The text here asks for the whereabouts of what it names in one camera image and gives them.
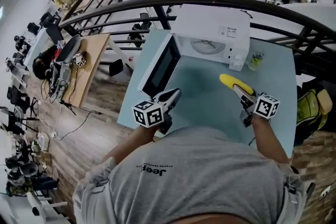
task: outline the wooden floor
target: wooden floor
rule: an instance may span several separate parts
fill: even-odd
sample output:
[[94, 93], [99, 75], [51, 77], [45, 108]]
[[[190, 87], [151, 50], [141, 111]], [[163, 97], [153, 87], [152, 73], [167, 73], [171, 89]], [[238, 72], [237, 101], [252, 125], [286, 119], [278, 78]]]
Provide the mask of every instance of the wooden floor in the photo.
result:
[[[115, 112], [116, 117], [91, 113], [79, 130], [70, 133], [62, 141], [51, 137], [53, 129], [58, 133], [57, 139], [61, 139], [65, 134], [79, 127], [89, 112], [74, 108], [75, 116], [63, 105], [60, 108], [56, 102], [50, 104], [49, 99], [43, 101], [40, 86], [41, 81], [31, 77], [27, 93], [42, 101], [41, 106], [36, 106], [38, 108], [36, 112], [40, 114], [40, 122], [35, 127], [50, 137], [48, 151], [53, 159], [52, 167], [47, 169], [48, 172], [52, 173], [54, 170], [53, 177], [58, 178], [57, 172], [60, 176], [59, 187], [50, 196], [54, 202], [69, 203], [69, 206], [63, 207], [63, 213], [75, 222], [71, 197], [78, 181], [130, 133], [130, 129], [116, 123], [127, 84], [111, 81], [103, 83], [94, 80], [88, 94], [89, 102], [98, 105], [100, 102], [110, 103], [111, 111]], [[29, 135], [36, 136], [36, 133], [29, 132]]]

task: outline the cable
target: cable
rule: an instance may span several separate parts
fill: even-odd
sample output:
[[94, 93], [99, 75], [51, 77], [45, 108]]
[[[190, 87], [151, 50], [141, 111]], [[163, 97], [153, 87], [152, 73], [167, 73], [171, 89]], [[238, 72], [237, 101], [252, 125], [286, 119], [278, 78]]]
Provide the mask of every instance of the cable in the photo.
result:
[[88, 119], [89, 115], [90, 115], [91, 113], [93, 113], [93, 112], [94, 112], [94, 110], [92, 110], [92, 111], [89, 112], [89, 114], [86, 116], [84, 122], [83, 122], [77, 129], [75, 129], [74, 131], [71, 131], [71, 132], [67, 133], [67, 134], [66, 134], [65, 136], [63, 136], [61, 139], [57, 139], [57, 138], [55, 138], [55, 139], [56, 139], [57, 141], [62, 141], [68, 134], [71, 134], [71, 133], [74, 133], [75, 131], [77, 131], [79, 128], [81, 128], [81, 127], [84, 125], [84, 123], [86, 123], [86, 120]]
[[308, 207], [306, 207], [306, 208], [304, 208], [304, 210], [307, 210], [307, 209], [309, 209], [310, 207], [312, 207], [314, 204], [316, 204], [318, 201], [320, 201], [320, 200], [322, 200], [322, 198], [321, 199], [318, 199], [318, 200], [316, 200], [315, 202], [313, 202], [310, 206], [308, 206]]
[[[41, 83], [41, 96], [42, 96], [42, 100], [43, 101], [46, 101], [47, 99], [48, 99], [48, 97], [49, 97], [49, 93], [47, 94], [47, 91], [46, 91], [46, 82], [47, 82], [47, 80], [45, 79], [44, 81], [42, 81], [42, 83]], [[45, 95], [46, 95], [46, 98], [44, 99], [44, 97], [43, 97], [43, 92], [42, 92], [42, 87], [44, 88], [44, 93], [45, 93]]]
[[55, 165], [52, 166], [52, 170], [51, 170], [50, 175], [52, 176], [54, 174], [54, 169], [56, 169], [56, 171], [57, 171], [57, 175], [58, 175], [57, 179], [63, 178], [63, 176], [59, 173], [59, 171], [58, 171], [58, 169]]
[[47, 128], [47, 130], [50, 134], [55, 131], [55, 128], [58, 125], [58, 122], [59, 122], [59, 119], [60, 119], [60, 116], [61, 116], [61, 113], [62, 113], [62, 107], [60, 106], [59, 103], [57, 103], [57, 104], [58, 104], [58, 107], [59, 107], [59, 114], [58, 114], [55, 126], [49, 124], [46, 120], [44, 120], [43, 119], [43, 114], [38, 115], [38, 118], [40, 119], [41, 123], [44, 125], [45, 128]]
[[70, 98], [72, 97], [72, 95], [74, 94], [75, 89], [76, 89], [76, 85], [77, 85], [77, 76], [78, 76], [78, 66], [77, 66], [77, 70], [76, 70], [75, 86], [73, 87], [74, 89], [72, 90], [72, 93], [71, 93], [71, 95], [69, 96], [69, 100], [68, 100], [68, 103], [69, 103], [69, 104], [70, 104]]
[[248, 143], [249, 146], [251, 146], [252, 142], [255, 140], [256, 138], [253, 137], [252, 141], [250, 143]]

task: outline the wooden desk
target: wooden desk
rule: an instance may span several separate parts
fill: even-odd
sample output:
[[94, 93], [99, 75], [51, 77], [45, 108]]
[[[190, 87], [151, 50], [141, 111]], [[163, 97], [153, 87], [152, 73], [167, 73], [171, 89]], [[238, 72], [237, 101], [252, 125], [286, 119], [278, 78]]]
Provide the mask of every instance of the wooden desk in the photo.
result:
[[77, 66], [74, 65], [72, 67], [71, 81], [62, 98], [64, 102], [70, 103], [78, 108], [80, 108], [85, 101], [93, 77], [97, 71], [100, 58], [109, 44], [110, 34], [82, 37], [81, 40], [79, 50], [87, 52], [86, 64], [85, 66], [78, 68], [76, 88], [75, 80]]

